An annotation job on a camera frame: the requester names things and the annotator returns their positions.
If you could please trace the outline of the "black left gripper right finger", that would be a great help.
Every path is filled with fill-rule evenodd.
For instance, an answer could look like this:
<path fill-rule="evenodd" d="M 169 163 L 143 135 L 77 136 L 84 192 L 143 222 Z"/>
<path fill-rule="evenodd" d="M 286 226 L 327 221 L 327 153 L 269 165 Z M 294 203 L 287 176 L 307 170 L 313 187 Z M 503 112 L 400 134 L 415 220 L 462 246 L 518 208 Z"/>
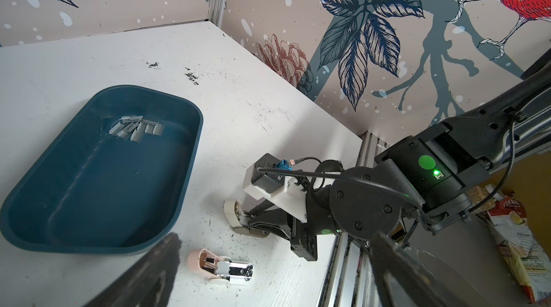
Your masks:
<path fill-rule="evenodd" d="M 465 306 L 381 232 L 370 240 L 372 273 L 382 306 Z"/>

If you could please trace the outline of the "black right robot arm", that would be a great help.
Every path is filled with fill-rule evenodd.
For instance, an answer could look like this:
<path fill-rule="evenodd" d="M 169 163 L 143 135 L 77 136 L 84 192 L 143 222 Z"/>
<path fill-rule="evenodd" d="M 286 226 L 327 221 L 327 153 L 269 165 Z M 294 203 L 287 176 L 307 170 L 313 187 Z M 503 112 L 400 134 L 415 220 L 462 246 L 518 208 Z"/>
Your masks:
<path fill-rule="evenodd" d="M 484 105 L 408 136 L 375 165 L 345 169 L 335 160 L 313 172 L 265 155 L 245 186 L 261 204 L 245 213 L 248 233 L 288 240 L 292 251 L 317 259 L 319 235 L 346 233 L 360 242 L 389 235 L 403 218 L 436 233 L 468 219 L 480 203 L 468 189 L 517 160 L 550 148 L 550 55 L 522 81 Z"/>

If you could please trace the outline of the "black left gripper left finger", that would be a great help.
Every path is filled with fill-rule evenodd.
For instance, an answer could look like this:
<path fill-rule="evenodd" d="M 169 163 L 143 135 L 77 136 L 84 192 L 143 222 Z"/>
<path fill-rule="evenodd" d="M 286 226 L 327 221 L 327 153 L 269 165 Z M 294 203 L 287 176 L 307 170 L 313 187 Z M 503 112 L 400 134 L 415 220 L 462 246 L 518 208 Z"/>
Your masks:
<path fill-rule="evenodd" d="M 168 234 L 88 306 L 167 306 L 180 264 L 182 241 Z"/>

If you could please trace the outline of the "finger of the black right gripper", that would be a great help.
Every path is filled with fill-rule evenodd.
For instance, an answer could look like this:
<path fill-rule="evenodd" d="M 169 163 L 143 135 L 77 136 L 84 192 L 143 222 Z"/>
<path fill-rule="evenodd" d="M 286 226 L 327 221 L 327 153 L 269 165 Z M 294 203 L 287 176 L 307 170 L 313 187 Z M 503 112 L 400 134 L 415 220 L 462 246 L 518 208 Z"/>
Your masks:
<path fill-rule="evenodd" d="M 264 214 L 247 222 L 249 228 L 269 232 L 282 239 L 290 240 L 293 235 L 293 218 L 289 214 Z"/>

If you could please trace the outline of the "teal plastic tray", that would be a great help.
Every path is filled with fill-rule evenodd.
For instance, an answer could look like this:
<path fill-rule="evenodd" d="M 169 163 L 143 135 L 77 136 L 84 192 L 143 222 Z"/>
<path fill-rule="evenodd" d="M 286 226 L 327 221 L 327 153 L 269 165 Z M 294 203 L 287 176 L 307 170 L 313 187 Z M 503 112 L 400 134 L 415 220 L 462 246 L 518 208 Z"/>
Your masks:
<path fill-rule="evenodd" d="M 123 116 L 165 124 L 140 142 L 108 134 Z M 12 189 L 1 233 L 36 252 L 146 251 L 176 223 L 204 117 L 181 97 L 134 85 L 96 93 Z"/>

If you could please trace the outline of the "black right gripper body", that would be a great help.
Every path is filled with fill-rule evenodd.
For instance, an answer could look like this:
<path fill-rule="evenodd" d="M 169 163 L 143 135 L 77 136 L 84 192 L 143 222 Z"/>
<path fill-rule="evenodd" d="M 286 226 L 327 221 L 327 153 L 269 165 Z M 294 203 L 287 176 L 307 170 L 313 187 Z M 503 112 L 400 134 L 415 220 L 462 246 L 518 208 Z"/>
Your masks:
<path fill-rule="evenodd" d="M 287 215 L 287 225 L 290 231 L 288 241 L 291 251 L 309 262 L 318 260 L 317 235 L 313 234 L 308 227 L 292 215 Z"/>

